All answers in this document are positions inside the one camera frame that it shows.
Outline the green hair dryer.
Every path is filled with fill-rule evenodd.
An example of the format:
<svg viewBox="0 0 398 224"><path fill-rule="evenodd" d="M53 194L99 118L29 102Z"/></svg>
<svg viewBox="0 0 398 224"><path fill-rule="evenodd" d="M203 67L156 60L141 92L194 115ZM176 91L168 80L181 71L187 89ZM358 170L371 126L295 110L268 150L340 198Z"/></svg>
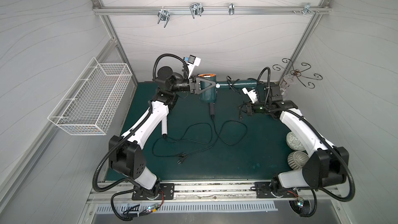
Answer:
<svg viewBox="0 0 398 224"><path fill-rule="evenodd" d="M241 94L241 93L243 93L242 92L243 88L247 88L248 91L250 91L252 89L255 89L255 87L258 84L255 79L233 80L230 76L227 76L225 81L220 82L220 81L217 81L216 74L199 74L198 76L204 77L207 79L211 79L216 82L216 86L214 88L209 89L202 94L199 94L199 99L204 103L211 103L211 102L215 103L216 99L217 99L217 93L219 90L229 89L229 90L232 90L233 92Z"/></svg>

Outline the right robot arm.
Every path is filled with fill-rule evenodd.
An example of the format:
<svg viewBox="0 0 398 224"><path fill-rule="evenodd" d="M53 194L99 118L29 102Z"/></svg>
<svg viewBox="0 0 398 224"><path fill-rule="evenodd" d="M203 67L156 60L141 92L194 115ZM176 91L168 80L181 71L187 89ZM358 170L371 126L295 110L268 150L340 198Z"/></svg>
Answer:
<svg viewBox="0 0 398 224"><path fill-rule="evenodd" d="M289 189L320 190L341 201L351 201L356 193L353 175L349 170L349 152L337 147L322 136L302 115L298 106L285 100L279 85L261 77L252 78L239 87L249 97L245 113L266 114L280 120L298 138L309 160L300 169L279 173L271 179L267 189L277 198Z"/></svg>

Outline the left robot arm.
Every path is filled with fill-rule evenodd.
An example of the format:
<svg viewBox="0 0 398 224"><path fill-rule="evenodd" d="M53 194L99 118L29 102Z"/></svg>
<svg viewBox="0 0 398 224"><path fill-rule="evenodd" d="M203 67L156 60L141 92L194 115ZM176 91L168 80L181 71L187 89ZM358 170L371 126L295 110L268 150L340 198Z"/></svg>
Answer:
<svg viewBox="0 0 398 224"><path fill-rule="evenodd" d="M195 56L180 58L173 54L160 55L152 69L152 80L158 87L154 97L148 102L148 109L128 131L121 136L114 135L109 140L109 150L95 169L92 188L101 193L121 183L131 183L134 186L131 190L113 194L110 199L111 208L121 221L129 222L136 217L149 215L162 206L161 203L157 203L137 214L132 212L133 207L129 207L121 213L116 210L115 197L137 192L149 200L164 201L165 194L160 179L147 168L143 149L159 124L162 125L162 136L167 136L167 116L178 100L178 92L202 94L216 85L211 80L193 74L200 63L201 59ZM98 177L106 163L124 177L101 187Z"/></svg>

